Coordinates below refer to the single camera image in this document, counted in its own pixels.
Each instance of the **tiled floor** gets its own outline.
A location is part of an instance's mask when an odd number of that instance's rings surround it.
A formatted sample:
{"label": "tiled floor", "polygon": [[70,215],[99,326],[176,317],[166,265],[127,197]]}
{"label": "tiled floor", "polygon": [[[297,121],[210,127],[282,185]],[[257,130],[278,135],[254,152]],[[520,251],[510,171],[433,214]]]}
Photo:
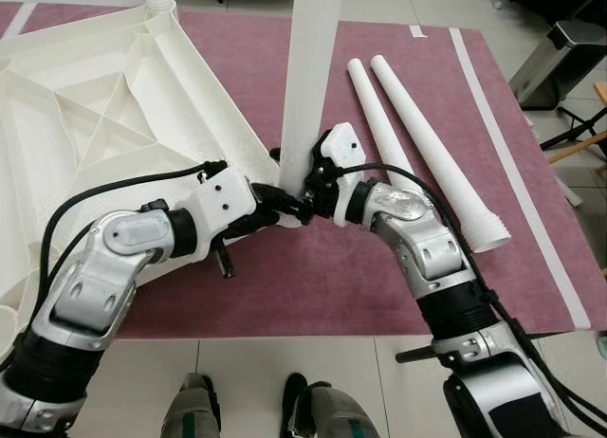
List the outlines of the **tiled floor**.
{"label": "tiled floor", "polygon": [[[177,0],[183,8],[289,16],[292,0]],[[344,20],[473,27],[481,29],[509,79],[546,32],[536,16],[492,0],[344,0]],[[606,80],[605,62],[571,93],[564,105],[589,117],[601,103],[591,84]],[[568,128],[555,112],[528,113],[540,140]],[[598,262],[607,252],[604,162],[598,149],[555,165],[556,174],[584,202],[576,210]],[[163,415],[185,373],[209,374],[222,404],[223,438],[278,436],[283,383],[292,371],[326,379],[357,398],[384,438],[459,436],[444,400],[449,372],[436,360],[397,365],[396,352],[416,348],[428,337],[265,338],[180,341],[120,341],[108,350],[73,429],[76,438],[158,437]],[[607,370],[592,333],[545,338],[538,346],[555,374],[607,410]],[[576,433],[596,436],[567,412]]]}

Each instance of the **wooden chair leg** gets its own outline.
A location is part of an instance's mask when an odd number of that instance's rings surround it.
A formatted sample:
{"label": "wooden chair leg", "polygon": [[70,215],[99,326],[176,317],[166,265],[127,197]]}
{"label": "wooden chair leg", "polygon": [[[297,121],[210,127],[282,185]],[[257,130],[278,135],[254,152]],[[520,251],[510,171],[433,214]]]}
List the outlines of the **wooden chair leg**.
{"label": "wooden chair leg", "polygon": [[597,144],[601,142],[603,139],[607,138],[607,131],[596,135],[595,137],[589,137],[588,139],[582,141],[577,146],[570,147],[569,149],[565,149],[562,152],[559,152],[556,155],[552,155],[548,158],[548,163],[554,163],[556,161],[562,160],[570,155],[573,155],[575,152],[579,152],[592,144]]}

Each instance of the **gray pants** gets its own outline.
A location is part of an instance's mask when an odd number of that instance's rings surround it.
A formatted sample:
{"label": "gray pants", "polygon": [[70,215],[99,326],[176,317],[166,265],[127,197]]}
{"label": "gray pants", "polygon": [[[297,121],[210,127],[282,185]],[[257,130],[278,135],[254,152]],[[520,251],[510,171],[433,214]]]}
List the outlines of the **gray pants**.
{"label": "gray pants", "polygon": [[[319,438],[379,438],[357,401],[337,389],[312,390],[311,415]],[[161,438],[219,438],[209,392],[201,376],[186,376],[164,419]]]}

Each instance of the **metal trash can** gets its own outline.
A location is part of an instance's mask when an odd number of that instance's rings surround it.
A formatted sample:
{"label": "metal trash can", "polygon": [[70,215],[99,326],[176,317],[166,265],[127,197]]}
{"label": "metal trash can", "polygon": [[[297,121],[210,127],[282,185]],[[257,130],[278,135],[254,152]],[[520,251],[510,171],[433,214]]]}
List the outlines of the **metal trash can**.
{"label": "metal trash can", "polygon": [[554,109],[605,57],[605,28],[559,21],[510,80],[523,109]]}

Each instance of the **white plastic panel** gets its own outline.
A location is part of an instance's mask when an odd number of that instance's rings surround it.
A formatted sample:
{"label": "white plastic panel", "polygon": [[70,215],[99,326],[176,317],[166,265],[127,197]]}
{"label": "white plastic panel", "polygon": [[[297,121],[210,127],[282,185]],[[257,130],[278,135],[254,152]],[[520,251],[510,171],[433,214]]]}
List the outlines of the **white plastic panel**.
{"label": "white plastic panel", "polygon": [[[251,180],[278,176],[171,13],[129,9],[1,42],[0,359],[28,322],[43,232],[61,203],[108,182],[222,158]],[[197,186],[187,177],[87,200],[57,227],[51,262],[100,215],[158,198],[173,205]],[[141,280],[186,261],[155,266]]]}

